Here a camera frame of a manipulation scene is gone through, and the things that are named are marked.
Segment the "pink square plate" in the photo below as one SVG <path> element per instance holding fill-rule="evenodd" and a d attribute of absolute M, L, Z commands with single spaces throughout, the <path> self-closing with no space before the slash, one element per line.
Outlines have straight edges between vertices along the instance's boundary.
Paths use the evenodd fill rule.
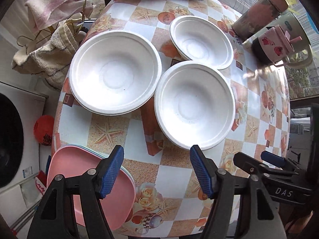
<path fill-rule="evenodd" d="M 97 157 L 79 147 L 63 146 L 51 158 L 47 184 L 50 184 L 57 174 L 62 174 L 65 177 L 81 175 L 86 170 L 96 167 L 100 160 L 102 160 L 101 157 Z M 127 218 L 132 216 L 135 196 L 135 183 L 123 170 L 120 170 L 111 193 L 100 201 L 112 231 L 119 229 Z"/>

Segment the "white bowl large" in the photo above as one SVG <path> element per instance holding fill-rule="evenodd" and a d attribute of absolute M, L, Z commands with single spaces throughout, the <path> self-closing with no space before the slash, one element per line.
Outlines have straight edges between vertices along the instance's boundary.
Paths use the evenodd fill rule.
<path fill-rule="evenodd" d="M 232 89 L 219 70 L 197 61 L 171 66 L 160 78 L 154 110 L 163 134 L 176 146 L 207 150 L 229 133 L 235 118 Z"/>

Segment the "white bowl small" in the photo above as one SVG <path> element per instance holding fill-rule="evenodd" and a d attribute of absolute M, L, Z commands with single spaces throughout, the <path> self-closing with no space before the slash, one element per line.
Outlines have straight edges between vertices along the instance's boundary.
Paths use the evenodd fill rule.
<path fill-rule="evenodd" d="M 224 70 L 234 60 L 229 38 L 215 24 L 197 16 L 179 16 L 169 27 L 170 38 L 186 60 Z"/>

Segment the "blue square plate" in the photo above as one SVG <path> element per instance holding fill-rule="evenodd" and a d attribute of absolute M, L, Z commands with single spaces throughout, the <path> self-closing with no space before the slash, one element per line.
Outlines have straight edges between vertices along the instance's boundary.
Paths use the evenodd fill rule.
<path fill-rule="evenodd" d="M 128 175 L 128 177 L 132 180 L 132 182 L 134 182 L 134 179 L 132 177 L 132 175 L 123 167 L 123 161 L 124 161 L 124 148 L 120 145 L 116 145 L 109 154 L 107 153 L 101 153 L 101 152 L 97 152 L 94 151 L 93 149 L 90 149 L 88 147 L 82 146 L 82 145 L 77 145 L 77 144 L 70 144 L 71 146 L 76 146 L 79 147 L 89 153 L 92 153 L 93 155 L 97 156 L 97 157 L 101 157 L 102 159 L 107 159 L 108 157 L 111 157 L 111 164 L 110 166 L 112 166 L 113 169 L 115 169 L 115 167 L 123 170 L 125 172 L 125 174 Z"/>

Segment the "red white brush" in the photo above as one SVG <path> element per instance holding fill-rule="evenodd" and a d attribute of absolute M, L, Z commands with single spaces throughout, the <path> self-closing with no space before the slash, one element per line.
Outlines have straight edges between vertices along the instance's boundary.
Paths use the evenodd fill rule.
<path fill-rule="evenodd" d="M 41 170 L 35 176 L 35 185 L 39 192 L 44 195 L 46 192 L 47 175 Z"/>

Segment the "red round object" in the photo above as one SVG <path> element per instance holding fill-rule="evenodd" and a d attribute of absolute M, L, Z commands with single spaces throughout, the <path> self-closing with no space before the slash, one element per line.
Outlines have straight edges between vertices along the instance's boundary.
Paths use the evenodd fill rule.
<path fill-rule="evenodd" d="M 33 134 L 39 144 L 50 146 L 52 143 L 54 118 L 44 115 L 37 119 L 33 127 Z"/>

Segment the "white washing machine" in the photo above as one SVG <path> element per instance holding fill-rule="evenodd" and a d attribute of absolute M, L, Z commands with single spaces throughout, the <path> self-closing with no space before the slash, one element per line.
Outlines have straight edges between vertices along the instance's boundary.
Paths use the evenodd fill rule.
<path fill-rule="evenodd" d="M 12 225 L 27 210 L 20 184 L 39 173 L 33 127 L 45 98 L 1 83 L 1 216 Z"/>

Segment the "metal cup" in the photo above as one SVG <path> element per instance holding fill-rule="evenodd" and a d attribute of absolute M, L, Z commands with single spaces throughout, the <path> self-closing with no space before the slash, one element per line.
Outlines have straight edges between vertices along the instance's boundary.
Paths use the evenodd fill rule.
<path fill-rule="evenodd" d="M 278 18 L 288 7 L 286 0 L 259 0 L 232 25 L 232 29 L 237 37 L 245 42 Z"/>

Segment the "beige cloth bag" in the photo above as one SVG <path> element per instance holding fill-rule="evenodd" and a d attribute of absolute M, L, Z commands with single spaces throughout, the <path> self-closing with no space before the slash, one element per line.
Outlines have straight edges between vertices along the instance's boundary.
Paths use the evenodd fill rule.
<path fill-rule="evenodd" d="M 79 19 L 63 21 L 43 46 L 37 47 L 32 41 L 17 51 L 12 59 L 12 69 L 21 74 L 40 76 L 49 87 L 61 90 L 79 48 L 79 29 Z"/>

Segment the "pink white towel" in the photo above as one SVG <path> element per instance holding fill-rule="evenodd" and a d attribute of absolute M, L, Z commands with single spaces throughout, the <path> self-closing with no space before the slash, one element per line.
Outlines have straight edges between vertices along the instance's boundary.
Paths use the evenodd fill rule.
<path fill-rule="evenodd" d="M 29 25 L 34 33 L 80 12 L 84 12 L 88 18 L 93 11 L 91 0 L 27 0 L 25 6 Z"/>

